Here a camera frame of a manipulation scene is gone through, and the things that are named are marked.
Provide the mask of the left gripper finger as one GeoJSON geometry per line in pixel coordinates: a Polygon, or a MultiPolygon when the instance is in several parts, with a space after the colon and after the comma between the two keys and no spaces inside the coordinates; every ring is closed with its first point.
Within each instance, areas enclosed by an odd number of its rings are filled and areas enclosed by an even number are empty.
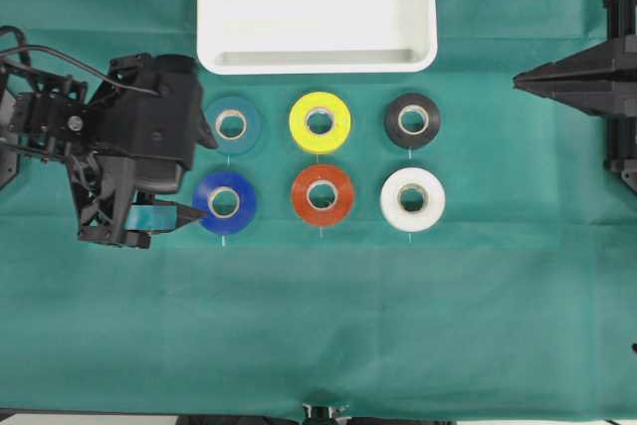
{"type": "Polygon", "coordinates": [[[205,216],[203,210],[176,202],[133,204],[127,215],[126,229],[145,233],[168,233],[205,216]]]}
{"type": "Polygon", "coordinates": [[[195,140],[196,143],[200,146],[203,146],[207,149],[216,149],[218,147],[217,141],[212,133],[212,129],[204,111],[201,106],[198,106],[196,109],[195,115],[195,140]]]}

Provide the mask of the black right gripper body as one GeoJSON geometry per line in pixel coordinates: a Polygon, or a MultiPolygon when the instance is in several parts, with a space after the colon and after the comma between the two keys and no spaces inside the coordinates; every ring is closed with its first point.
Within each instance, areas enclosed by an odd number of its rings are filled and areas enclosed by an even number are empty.
{"type": "Polygon", "coordinates": [[[603,0],[607,37],[612,43],[616,111],[606,120],[608,171],[636,181],[636,0],[603,0]]]}

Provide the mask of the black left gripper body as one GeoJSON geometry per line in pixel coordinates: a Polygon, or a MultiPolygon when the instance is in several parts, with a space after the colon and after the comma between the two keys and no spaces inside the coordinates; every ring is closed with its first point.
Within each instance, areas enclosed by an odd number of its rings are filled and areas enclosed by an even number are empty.
{"type": "Polygon", "coordinates": [[[151,233],[127,230],[126,219],[133,204],[155,203],[157,193],[138,187],[137,161],[108,142],[112,110],[125,91],[158,95],[135,82],[146,58],[155,57],[141,53],[111,60],[92,97],[80,88],[64,100],[64,159],[81,241],[134,249],[150,246],[151,233]]]}

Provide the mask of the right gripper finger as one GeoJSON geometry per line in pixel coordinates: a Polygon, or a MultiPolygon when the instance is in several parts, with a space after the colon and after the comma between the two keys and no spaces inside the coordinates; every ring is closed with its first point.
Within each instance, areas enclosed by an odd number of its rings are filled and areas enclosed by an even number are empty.
{"type": "Polygon", "coordinates": [[[615,71],[616,42],[606,41],[569,57],[514,76],[513,81],[541,82],[605,79],[615,71]]]}
{"type": "Polygon", "coordinates": [[[610,82],[514,80],[514,88],[570,106],[589,115],[615,114],[615,93],[610,82]]]}

